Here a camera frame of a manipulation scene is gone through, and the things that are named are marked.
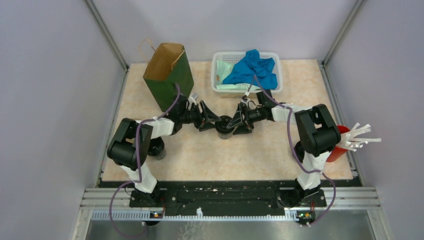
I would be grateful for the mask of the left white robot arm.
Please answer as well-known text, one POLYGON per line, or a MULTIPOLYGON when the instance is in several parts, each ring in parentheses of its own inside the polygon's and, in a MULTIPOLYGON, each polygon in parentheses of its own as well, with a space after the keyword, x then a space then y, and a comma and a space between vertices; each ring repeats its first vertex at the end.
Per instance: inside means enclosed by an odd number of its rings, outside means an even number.
POLYGON ((107 157, 129 176, 135 189, 142 192, 141 200, 149 207, 160 202, 155 190, 158 180, 145 163, 154 144, 162 144, 162 137, 175 135, 184 124, 192 124, 200 132, 213 129, 221 118, 213 113, 204 101, 197 102, 192 94, 182 94, 160 116, 145 120, 123 118, 107 148, 107 157))

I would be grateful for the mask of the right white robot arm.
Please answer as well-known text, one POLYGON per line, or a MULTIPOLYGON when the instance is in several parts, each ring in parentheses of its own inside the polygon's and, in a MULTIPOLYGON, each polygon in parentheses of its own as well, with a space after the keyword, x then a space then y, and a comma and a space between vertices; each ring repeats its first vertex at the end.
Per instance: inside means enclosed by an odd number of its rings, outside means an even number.
POLYGON ((289 142, 292 154, 298 161, 301 172, 296 178, 300 188, 293 192, 293 200, 299 206, 307 206, 314 198, 312 189, 321 184, 324 165, 341 141, 341 133, 325 104, 311 108, 287 103, 278 103, 270 90, 257 92, 259 106, 249 107, 249 100, 242 97, 232 120, 226 125, 234 129, 234 135, 250 134, 254 124, 263 120, 294 123, 299 142, 289 142))

